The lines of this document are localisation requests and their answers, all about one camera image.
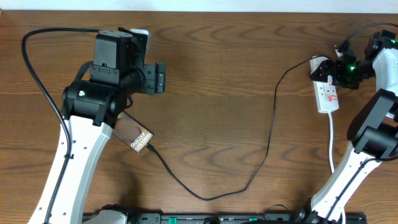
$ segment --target white wall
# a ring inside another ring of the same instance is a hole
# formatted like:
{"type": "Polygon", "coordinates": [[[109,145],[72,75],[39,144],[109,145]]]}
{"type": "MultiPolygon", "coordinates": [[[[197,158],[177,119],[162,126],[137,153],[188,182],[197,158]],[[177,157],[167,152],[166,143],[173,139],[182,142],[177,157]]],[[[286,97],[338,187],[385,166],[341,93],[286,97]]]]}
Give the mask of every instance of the white wall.
{"type": "Polygon", "coordinates": [[[0,8],[3,10],[398,13],[398,0],[0,0],[0,8]]]}

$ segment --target wood grain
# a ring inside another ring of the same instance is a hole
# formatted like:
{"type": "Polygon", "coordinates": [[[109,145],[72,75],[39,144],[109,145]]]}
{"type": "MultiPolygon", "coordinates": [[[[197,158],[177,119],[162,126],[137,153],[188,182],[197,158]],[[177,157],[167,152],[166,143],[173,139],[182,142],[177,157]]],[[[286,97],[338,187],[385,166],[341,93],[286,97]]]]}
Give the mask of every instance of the wood grain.
{"type": "MultiPolygon", "coordinates": [[[[128,110],[155,132],[153,145],[196,193],[212,197],[243,188],[265,154],[275,84],[291,66],[333,46],[380,14],[6,11],[0,17],[0,222],[26,223],[41,196],[59,123],[23,63],[24,34],[44,27],[143,28],[152,33],[147,63],[167,64],[166,93],[134,95],[128,110]]],[[[368,37],[354,38],[361,57],[368,37]]],[[[40,34],[28,43],[30,60],[54,100],[79,66],[93,59],[93,34],[40,34]]],[[[277,99],[269,158],[242,195],[201,202],[166,173],[156,156],[137,155],[112,137],[99,159],[86,212],[108,203],[165,213],[263,212],[275,203],[292,210],[330,176],[328,118],[318,114],[306,64],[287,74],[277,99]]],[[[346,131],[373,96],[375,80],[356,91],[338,89],[335,163],[346,131]]],[[[369,223],[396,223],[396,163],[382,164],[359,187],[347,212],[369,223]]]]}

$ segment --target power strip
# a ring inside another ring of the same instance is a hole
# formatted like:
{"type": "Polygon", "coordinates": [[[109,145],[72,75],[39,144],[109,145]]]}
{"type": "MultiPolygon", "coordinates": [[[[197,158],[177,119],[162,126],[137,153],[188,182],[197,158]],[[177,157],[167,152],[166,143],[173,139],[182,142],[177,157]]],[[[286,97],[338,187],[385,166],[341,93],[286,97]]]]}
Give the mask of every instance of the power strip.
{"type": "MultiPolygon", "coordinates": [[[[311,73],[313,73],[324,60],[328,59],[326,57],[319,57],[311,60],[311,73]]],[[[327,83],[313,83],[319,113],[330,113],[339,108],[336,87],[332,85],[332,81],[332,77],[329,75],[327,83]]]]}

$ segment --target wooden tabletop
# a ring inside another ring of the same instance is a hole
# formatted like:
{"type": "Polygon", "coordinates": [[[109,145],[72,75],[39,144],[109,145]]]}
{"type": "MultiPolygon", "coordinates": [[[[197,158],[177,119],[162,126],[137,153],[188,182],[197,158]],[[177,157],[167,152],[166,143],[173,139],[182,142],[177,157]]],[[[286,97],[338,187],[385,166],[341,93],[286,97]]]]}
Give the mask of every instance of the wooden tabletop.
{"type": "MultiPolygon", "coordinates": [[[[275,84],[313,55],[336,58],[333,46],[372,22],[396,15],[4,11],[0,17],[0,222],[26,223],[43,191],[60,126],[23,62],[24,34],[45,27],[148,29],[146,63],[167,64],[163,95],[134,95],[127,112],[155,133],[153,145],[175,175],[203,197],[242,189],[266,153],[275,84]]],[[[373,27],[352,46],[363,57],[373,27]]],[[[38,76],[57,102],[81,64],[93,60],[94,34],[33,36],[27,44],[38,76]]],[[[309,63],[280,85],[269,157],[249,190],[212,202],[193,198],[149,150],[136,154],[112,136],[87,196],[85,212],[119,203],[164,213],[256,213],[275,203],[298,210],[330,176],[328,116],[319,114],[309,63]]],[[[347,128],[375,94],[375,79],[359,90],[338,88],[337,165],[347,128]]],[[[369,223],[397,223],[398,163],[383,163],[346,205],[369,223]]]]}

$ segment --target white power strip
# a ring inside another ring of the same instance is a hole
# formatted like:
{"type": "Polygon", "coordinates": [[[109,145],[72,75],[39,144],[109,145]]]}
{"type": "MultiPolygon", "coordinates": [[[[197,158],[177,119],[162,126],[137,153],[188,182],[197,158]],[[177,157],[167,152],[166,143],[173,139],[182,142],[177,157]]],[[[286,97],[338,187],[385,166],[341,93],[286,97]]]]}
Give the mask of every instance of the white power strip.
{"type": "MultiPolygon", "coordinates": [[[[326,57],[315,58],[310,61],[311,65],[311,73],[313,73],[323,62],[324,60],[328,60],[326,57]]],[[[319,113],[329,113],[337,110],[338,100],[337,100],[337,92],[336,87],[331,84],[332,77],[328,76],[328,82],[314,82],[313,87],[315,90],[315,98],[317,99],[317,106],[319,113]]]]}

